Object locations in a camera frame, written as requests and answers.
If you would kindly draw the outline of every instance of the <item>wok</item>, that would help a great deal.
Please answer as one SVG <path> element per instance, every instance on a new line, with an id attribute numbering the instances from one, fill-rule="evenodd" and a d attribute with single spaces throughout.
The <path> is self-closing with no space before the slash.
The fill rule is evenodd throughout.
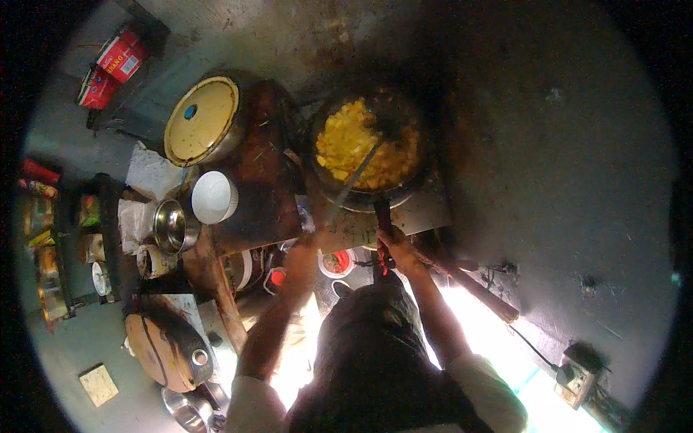
<path id="1" fill-rule="evenodd" d="M 323 195 L 334 202 L 346 184 L 336 180 L 329 170 L 317 163 L 315 158 L 317 156 L 317 137 L 323 131 L 329 116 L 337 113 L 344 104 L 359 98 L 364 98 L 366 108 L 376 115 L 376 123 L 378 120 L 384 119 L 384 124 L 389 125 L 389 128 L 395 131 L 409 125 L 418 130 L 421 137 L 416 147 L 419 162 L 407 177 L 402 178 L 397 185 L 387 188 L 376 190 L 352 188 L 341 205 L 352 211 L 375 212 L 380 229 L 392 236 L 390 209 L 407 201 L 423 185 L 431 158 L 432 146 L 428 140 L 429 133 L 423 113 L 409 98 L 391 87 L 382 85 L 356 85 L 334 95 L 323 104 L 310 123 L 308 131 L 310 140 L 309 161 L 305 166 L 316 174 Z M 396 266 L 386 247 L 381 245 L 378 252 L 380 265 L 384 269 L 392 269 Z"/>

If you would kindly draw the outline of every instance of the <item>small wooden block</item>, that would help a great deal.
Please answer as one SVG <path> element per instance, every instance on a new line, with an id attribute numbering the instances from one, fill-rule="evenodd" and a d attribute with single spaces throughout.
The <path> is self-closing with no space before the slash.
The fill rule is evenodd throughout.
<path id="1" fill-rule="evenodd" d="M 103 364 L 82 374 L 80 382 L 96 407 L 106 403 L 118 393 L 118 388 Z"/>

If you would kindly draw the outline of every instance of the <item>person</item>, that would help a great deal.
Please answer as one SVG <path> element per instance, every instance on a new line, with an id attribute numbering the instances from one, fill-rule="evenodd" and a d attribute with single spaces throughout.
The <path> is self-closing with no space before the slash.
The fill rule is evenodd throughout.
<path id="1" fill-rule="evenodd" d="M 231 386 L 228 432 L 522 432 L 527 412 L 490 362 L 472 353 L 462 326 L 413 246 L 397 228 L 378 233 L 397 275 L 376 266 L 374 284 L 338 290 L 319 330 L 313 380 L 287 412 L 267 383 L 292 311 L 313 286 L 316 239 L 286 256 L 282 292 L 250 329 Z M 424 335 L 443 368 L 426 354 Z"/>

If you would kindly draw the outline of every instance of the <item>wooden table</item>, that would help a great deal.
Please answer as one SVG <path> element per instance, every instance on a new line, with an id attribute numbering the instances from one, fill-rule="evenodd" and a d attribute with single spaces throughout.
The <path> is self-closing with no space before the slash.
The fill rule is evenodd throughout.
<path id="1" fill-rule="evenodd" d="M 186 276 L 195 291 L 209 294 L 219 306 L 224 327 L 237 353 L 247 339 L 224 275 L 222 259 L 246 249 L 263 247 L 301 235 L 301 220 L 291 185 L 294 173 L 281 154 L 283 137 L 272 82 L 250 89 L 247 136 L 222 163 L 193 168 L 180 191 L 188 197 L 197 178 L 217 170 L 238 188 L 238 208 L 228 219 L 204 226 L 194 248 L 182 254 Z"/>

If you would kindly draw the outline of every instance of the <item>scrambled egg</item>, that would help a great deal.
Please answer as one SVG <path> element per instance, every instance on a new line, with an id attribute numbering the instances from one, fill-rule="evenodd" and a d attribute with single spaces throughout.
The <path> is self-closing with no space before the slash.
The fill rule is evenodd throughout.
<path id="1" fill-rule="evenodd" d="M 344 104 L 339 112 L 327 118 L 325 129 L 317 136 L 317 163 L 335 179 L 347 182 L 380 140 L 381 134 L 371 128 L 375 122 L 376 116 L 368 111 L 364 98 Z M 391 188 L 410 174 L 419 162 L 416 152 L 419 133 L 405 126 L 401 135 L 397 144 L 386 141 L 376 151 L 355 188 L 371 191 Z"/>

